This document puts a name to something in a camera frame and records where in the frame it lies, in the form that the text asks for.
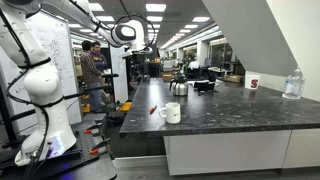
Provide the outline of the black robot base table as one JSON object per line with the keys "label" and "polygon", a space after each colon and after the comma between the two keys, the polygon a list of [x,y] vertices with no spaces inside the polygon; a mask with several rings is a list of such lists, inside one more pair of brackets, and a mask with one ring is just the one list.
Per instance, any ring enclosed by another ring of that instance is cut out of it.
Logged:
{"label": "black robot base table", "polygon": [[62,156],[45,160],[28,180],[115,180],[117,172],[106,148],[89,154],[91,148],[105,140],[102,128],[88,134],[83,132],[92,125],[102,124],[102,120],[103,117],[85,117],[82,122],[73,124],[76,144]]}

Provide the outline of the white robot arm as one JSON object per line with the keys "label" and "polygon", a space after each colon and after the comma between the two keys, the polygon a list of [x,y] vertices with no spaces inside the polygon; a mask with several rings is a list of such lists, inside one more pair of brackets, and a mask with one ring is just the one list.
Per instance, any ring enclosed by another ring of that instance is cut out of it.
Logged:
{"label": "white robot arm", "polygon": [[94,16],[88,0],[0,0],[0,45],[24,71],[20,78],[29,95],[25,103],[34,106],[39,124],[16,154],[17,166],[31,167],[59,157],[76,143],[57,68],[27,25],[27,19],[45,4],[71,16],[114,47],[128,45],[131,52],[147,48],[140,21],[129,20],[108,28]]}

